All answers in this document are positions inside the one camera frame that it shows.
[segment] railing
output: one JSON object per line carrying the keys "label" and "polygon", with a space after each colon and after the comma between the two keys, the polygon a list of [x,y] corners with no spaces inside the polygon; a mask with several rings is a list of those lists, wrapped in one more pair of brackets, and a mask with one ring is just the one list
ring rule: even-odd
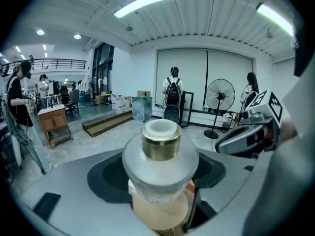
{"label": "railing", "polygon": [[[1,76],[8,76],[13,73],[16,66],[21,64],[22,61],[16,61],[1,66]],[[85,60],[77,59],[33,59],[32,70],[45,70],[45,69],[84,69]]]}

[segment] black shirt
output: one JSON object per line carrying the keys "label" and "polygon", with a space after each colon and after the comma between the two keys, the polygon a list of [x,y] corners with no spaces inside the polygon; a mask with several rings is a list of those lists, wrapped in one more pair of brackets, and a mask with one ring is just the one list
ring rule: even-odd
{"label": "black shirt", "polygon": [[11,106],[11,100],[14,99],[23,99],[22,90],[21,90],[21,83],[19,78],[14,77],[14,80],[11,84],[11,87],[8,89],[8,107],[12,113],[12,115],[16,118],[18,124],[22,124],[25,126],[32,127],[33,123],[28,113],[28,110],[25,105],[19,106]]}

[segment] standing fan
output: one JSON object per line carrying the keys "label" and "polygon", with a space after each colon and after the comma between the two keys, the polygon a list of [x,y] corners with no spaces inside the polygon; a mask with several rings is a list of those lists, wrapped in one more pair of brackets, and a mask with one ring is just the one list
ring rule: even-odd
{"label": "standing fan", "polygon": [[91,106],[97,106],[95,104],[95,93],[96,93],[96,78],[91,77],[85,81],[85,89],[88,91],[91,95],[92,105]]}
{"label": "standing fan", "polygon": [[217,139],[219,137],[219,135],[213,131],[216,125],[219,109],[228,110],[233,105],[234,99],[234,87],[229,81],[225,79],[217,79],[210,83],[206,93],[206,101],[209,108],[217,108],[217,113],[212,130],[206,130],[203,132],[206,137],[212,139]]}

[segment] fluorescent light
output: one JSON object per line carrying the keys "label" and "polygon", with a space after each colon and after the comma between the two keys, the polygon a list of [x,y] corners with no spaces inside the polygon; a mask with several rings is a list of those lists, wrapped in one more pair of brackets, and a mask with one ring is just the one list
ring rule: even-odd
{"label": "fluorescent light", "polygon": [[257,9],[257,12],[264,15],[265,17],[269,18],[273,22],[275,22],[277,25],[279,25],[281,28],[283,28],[291,37],[293,37],[293,26],[282,16],[280,16],[277,12],[272,10],[271,8],[261,5]]}
{"label": "fluorescent light", "polygon": [[38,35],[44,35],[45,32],[44,32],[42,29],[39,29],[39,30],[37,31],[37,34],[38,34]]}
{"label": "fluorescent light", "polygon": [[123,16],[141,8],[144,7],[148,4],[151,3],[155,3],[155,2],[159,2],[159,1],[163,1],[163,0],[137,0],[134,1],[128,5],[126,5],[124,8],[121,8],[119,11],[114,13],[114,16],[117,18],[122,18]]}

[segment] ceiling panel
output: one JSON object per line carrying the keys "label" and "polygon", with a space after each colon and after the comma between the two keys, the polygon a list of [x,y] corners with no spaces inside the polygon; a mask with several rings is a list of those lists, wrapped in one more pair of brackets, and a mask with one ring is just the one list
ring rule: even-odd
{"label": "ceiling panel", "polygon": [[287,48],[291,40],[286,32],[256,11],[257,5],[265,2],[291,22],[292,10],[280,0],[165,0],[121,19],[113,16],[133,1],[35,0],[23,15],[27,15],[29,25],[33,22],[37,25],[49,22],[61,28],[64,25],[65,29],[73,28],[118,47],[130,48],[178,35],[210,35],[238,41],[273,56],[279,55],[279,49]]}

